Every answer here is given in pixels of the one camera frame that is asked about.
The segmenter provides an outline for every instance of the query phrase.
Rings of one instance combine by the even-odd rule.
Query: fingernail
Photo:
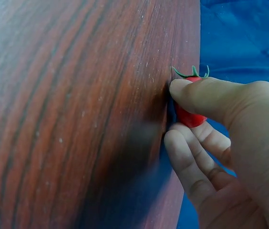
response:
[[[185,86],[192,83],[189,80],[186,79],[176,79],[171,82],[171,85],[169,86],[169,92],[173,97],[179,96],[184,89]]]

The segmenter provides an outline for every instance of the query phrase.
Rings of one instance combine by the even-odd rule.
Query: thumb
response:
[[[225,124],[227,112],[237,99],[242,86],[243,84],[212,77],[194,83],[176,79],[171,82],[169,91],[173,99],[188,112]]]

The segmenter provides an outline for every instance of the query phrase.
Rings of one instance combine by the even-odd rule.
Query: wooden board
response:
[[[168,229],[171,66],[198,66],[198,0],[0,0],[0,228]]]

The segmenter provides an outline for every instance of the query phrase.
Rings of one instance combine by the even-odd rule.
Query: blue cloth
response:
[[[202,73],[238,83],[269,81],[269,0],[201,0]],[[218,123],[210,123],[228,135]],[[197,214],[184,197],[178,229],[197,229]]]

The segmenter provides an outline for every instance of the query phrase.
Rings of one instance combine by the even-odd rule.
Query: green sepal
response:
[[[174,67],[172,67],[172,68],[174,69],[176,74],[181,76],[182,78],[193,77],[193,76],[196,76],[199,78],[207,78],[207,77],[209,77],[209,74],[210,74],[210,69],[209,69],[208,65],[207,65],[207,73],[205,73],[204,77],[199,76],[195,66],[192,66],[192,74],[191,75],[183,75],[182,73],[178,72],[176,68],[174,68]]]

